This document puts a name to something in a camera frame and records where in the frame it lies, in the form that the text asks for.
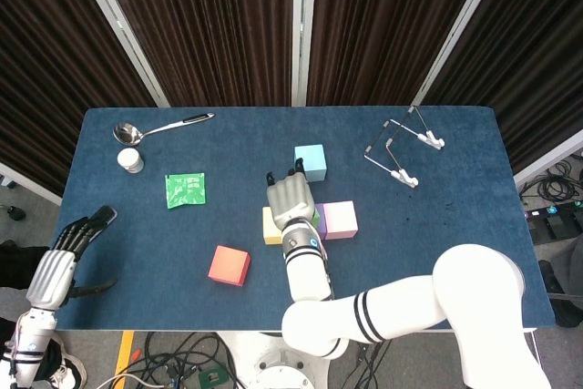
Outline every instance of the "yellow tape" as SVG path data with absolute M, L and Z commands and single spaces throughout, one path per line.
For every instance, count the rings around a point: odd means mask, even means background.
M 116 375 L 121 373 L 129 365 L 129 355 L 131 354 L 131 346 L 134 343 L 134 332 L 124 332 L 121 335 L 121 343 L 119 344 L 118 364 L 116 365 Z M 126 385 L 126 379 L 118 380 L 114 389 L 123 389 Z

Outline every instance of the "yellow cube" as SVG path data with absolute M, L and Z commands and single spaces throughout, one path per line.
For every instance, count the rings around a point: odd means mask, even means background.
M 263 207 L 263 239 L 266 245 L 281 245 L 281 231 L 275 226 L 269 207 Z

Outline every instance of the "white clip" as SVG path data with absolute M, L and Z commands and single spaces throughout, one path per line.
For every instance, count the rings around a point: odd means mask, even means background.
M 434 133 L 431 131 L 427 131 L 426 136 L 423 134 L 417 134 L 417 138 L 425 143 L 425 145 L 429 145 L 432 148 L 436 148 L 437 150 L 441 150 L 443 146 L 445 146 L 445 142 L 442 138 L 437 139 L 434 136 Z
M 411 189 L 414 189 L 419 185 L 419 180 L 415 177 L 411 178 L 409 175 L 407 175 L 405 169 L 401 169 L 398 172 L 396 170 L 391 170 L 391 176 L 395 179 L 400 180 L 401 182 L 403 182 L 403 184 L 406 184 Z

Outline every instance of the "dark curtain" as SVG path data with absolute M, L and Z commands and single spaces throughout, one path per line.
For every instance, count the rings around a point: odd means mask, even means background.
M 60 195 L 85 111 L 153 101 L 94 0 L 0 5 L 0 161 Z
M 492 107 L 519 172 L 583 129 L 583 0 L 482 0 L 424 104 Z
M 308 105 L 408 105 L 465 0 L 315 0 Z
M 290 105 L 292 0 L 119 0 L 172 106 Z

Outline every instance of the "blue table surface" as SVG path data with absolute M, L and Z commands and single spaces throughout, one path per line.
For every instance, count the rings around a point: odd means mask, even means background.
M 502 251 L 526 280 L 523 323 L 554 324 L 512 170 L 494 112 L 485 107 L 423 107 L 441 151 L 401 132 L 392 150 L 419 186 L 410 189 L 363 158 L 389 118 L 406 107 L 101 108 L 87 112 L 56 234 L 107 204 L 118 218 L 87 249 L 77 284 L 110 278 L 108 292 L 71 300 L 59 328 L 109 330 L 280 330 L 291 304 L 281 247 L 266 246 L 261 208 L 265 174 L 283 178 L 294 147 L 323 144 L 326 180 L 316 202 L 353 200 L 359 231 L 325 244 L 336 297 L 431 273 L 448 248 L 479 243 Z M 145 131 L 212 111 L 213 120 L 145 138 L 146 165 L 130 175 L 117 164 L 123 146 L 112 128 Z M 423 132 L 418 118 L 407 126 Z M 373 149 L 389 168 L 388 131 Z M 204 172 L 207 203 L 167 210 L 164 176 Z M 217 245 L 248 251 L 243 287 L 207 277 Z M 440 328 L 447 328 L 443 323 Z

